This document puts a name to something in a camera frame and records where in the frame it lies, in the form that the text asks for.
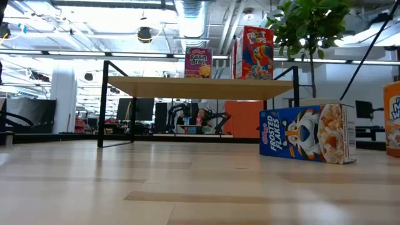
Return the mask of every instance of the white pillar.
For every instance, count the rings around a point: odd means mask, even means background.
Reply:
[[[50,99],[57,100],[53,134],[75,130],[78,84],[72,63],[73,61],[57,61],[52,71]]]

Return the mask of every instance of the wooden floor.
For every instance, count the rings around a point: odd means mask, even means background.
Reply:
[[[22,144],[0,149],[0,224],[400,224],[400,159],[358,159],[262,157],[257,144]]]

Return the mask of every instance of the cereal box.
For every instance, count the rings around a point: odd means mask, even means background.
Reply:
[[[260,154],[323,163],[354,162],[354,108],[342,104],[260,112]]]
[[[185,57],[185,78],[210,78],[213,67],[213,49],[208,47],[187,47]]]
[[[383,88],[386,153],[400,157],[400,82]]]
[[[236,51],[236,79],[273,79],[274,31],[245,26]]]
[[[236,79],[236,49],[238,48],[238,41],[235,40],[233,42],[233,47],[231,51],[230,64],[229,67],[231,68],[231,78]]]

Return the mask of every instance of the potted plant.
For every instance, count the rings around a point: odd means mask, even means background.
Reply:
[[[309,56],[313,98],[316,97],[313,54],[317,52],[324,59],[323,48],[337,47],[335,40],[343,38],[349,5],[349,0],[289,0],[277,7],[282,13],[268,18],[266,27],[272,25],[281,56],[285,47],[289,59],[298,53],[302,53],[302,61]]]

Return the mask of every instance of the shelf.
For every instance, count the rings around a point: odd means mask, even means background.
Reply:
[[[292,81],[109,77],[109,84],[137,98],[268,100],[293,88]]]

